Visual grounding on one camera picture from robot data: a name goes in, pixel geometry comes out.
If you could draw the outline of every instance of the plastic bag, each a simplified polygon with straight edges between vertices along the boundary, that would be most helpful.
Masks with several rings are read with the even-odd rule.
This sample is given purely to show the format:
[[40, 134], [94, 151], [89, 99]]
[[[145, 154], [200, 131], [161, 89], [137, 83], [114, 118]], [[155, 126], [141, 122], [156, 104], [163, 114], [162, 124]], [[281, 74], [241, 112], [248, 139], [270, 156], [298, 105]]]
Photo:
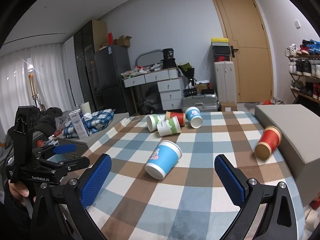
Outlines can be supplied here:
[[54, 133], [55, 135], [62, 133], [62, 131], [71, 123], [71, 119], [69, 116], [71, 112], [72, 111], [65, 111], [62, 113], [62, 116], [55, 118], [55, 121], [56, 121], [56, 131]]

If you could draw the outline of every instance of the black cabinet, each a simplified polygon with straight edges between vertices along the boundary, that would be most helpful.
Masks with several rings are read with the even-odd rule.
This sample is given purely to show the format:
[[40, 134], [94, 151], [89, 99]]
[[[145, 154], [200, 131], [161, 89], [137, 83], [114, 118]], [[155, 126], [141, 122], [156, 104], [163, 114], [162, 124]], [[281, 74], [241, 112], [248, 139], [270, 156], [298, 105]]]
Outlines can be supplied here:
[[84, 101], [90, 103], [92, 112], [106, 109], [94, 60], [95, 52], [106, 42], [108, 42], [106, 24], [96, 20], [88, 22], [74, 35], [80, 86]]
[[95, 55], [99, 84], [106, 108], [115, 109], [115, 113], [134, 114], [134, 106], [129, 88], [125, 88], [121, 73], [131, 70], [128, 49], [111, 45]]

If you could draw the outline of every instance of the silver suitcase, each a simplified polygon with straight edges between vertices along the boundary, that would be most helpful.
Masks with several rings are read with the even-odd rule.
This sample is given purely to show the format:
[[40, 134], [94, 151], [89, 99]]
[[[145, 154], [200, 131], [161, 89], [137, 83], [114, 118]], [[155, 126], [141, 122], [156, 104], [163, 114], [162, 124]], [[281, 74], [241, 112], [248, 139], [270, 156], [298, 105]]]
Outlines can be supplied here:
[[237, 102], [236, 75], [232, 61], [214, 63], [219, 102]]
[[217, 95], [206, 94], [182, 98], [182, 112], [184, 113], [189, 107], [197, 107], [200, 112], [217, 112], [219, 108]]

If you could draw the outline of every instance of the red bottle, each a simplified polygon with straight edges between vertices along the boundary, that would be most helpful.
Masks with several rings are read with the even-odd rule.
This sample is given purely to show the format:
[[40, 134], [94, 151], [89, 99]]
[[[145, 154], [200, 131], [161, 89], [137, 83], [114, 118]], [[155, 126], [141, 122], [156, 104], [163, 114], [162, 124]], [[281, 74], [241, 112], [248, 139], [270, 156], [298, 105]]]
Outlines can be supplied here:
[[108, 33], [109, 46], [113, 44], [113, 36], [112, 33]]

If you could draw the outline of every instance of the ceiling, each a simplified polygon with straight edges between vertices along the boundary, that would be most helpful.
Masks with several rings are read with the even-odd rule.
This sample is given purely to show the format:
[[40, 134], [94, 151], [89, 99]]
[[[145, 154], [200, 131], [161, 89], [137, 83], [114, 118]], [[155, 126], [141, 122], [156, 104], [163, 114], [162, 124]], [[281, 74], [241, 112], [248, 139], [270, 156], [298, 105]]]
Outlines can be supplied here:
[[[88, 21], [126, 1], [129, 0], [37, 0], [8, 35], [0, 56], [40, 44], [65, 42]], [[26, 38], [34, 35], [43, 36]]]

